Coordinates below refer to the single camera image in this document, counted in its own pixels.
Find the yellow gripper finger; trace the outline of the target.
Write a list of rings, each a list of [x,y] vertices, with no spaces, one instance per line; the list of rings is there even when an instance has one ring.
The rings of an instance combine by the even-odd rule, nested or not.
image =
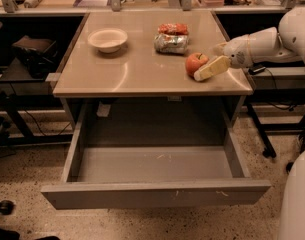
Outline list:
[[[223,42],[223,43],[219,43],[219,44],[216,44],[214,45],[211,50],[212,50],[212,53],[216,56],[220,56],[220,55],[223,55],[224,54],[224,48],[225,46],[227,45],[226,42]]]
[[[202,82],[213,76],[226,72],[230,67],[230,59],[227,56],[218,56],[207,64],[201,66],[193,75],[194,79]]]

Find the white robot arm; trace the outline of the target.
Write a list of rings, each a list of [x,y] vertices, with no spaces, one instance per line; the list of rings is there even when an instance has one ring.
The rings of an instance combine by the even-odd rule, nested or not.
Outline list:
[[[305,7],[287,12],[278,27],[246,34],[215,46],[218,56],[193,73],[202,82],[229,68],[249,68],[256,63],[288,63],[303,61],[305,64]]]

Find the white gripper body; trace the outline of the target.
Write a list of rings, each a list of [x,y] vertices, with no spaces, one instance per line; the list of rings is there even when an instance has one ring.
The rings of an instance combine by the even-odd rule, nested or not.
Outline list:
[[[250,52],[250,35],[231,39],[223,47],[223,54],[230,59],[232,68],[247,68],[253,65]]]

